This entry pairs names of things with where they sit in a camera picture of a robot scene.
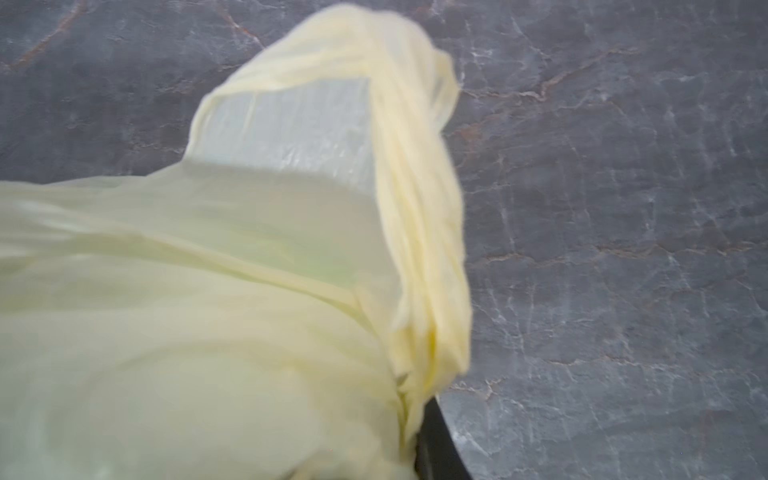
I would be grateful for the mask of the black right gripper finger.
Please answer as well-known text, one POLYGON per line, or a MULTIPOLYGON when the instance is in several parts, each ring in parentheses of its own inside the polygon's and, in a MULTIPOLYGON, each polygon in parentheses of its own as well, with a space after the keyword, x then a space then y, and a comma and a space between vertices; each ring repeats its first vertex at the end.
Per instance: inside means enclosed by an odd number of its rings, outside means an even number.
POLYGON ((416 451, 415 471, 420 480, 472 480, 436 397, 425 405, 416 451))

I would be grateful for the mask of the pale yellow printed plastic bag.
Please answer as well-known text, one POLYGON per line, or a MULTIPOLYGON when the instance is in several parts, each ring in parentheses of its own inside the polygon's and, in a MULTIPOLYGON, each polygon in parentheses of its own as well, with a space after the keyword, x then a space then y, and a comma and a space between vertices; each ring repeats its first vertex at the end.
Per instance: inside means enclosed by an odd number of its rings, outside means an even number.
POLYGON ((5 479, 419 479, 470 364, 451 56, 338 4, 145 176, 1 185, 5 479))

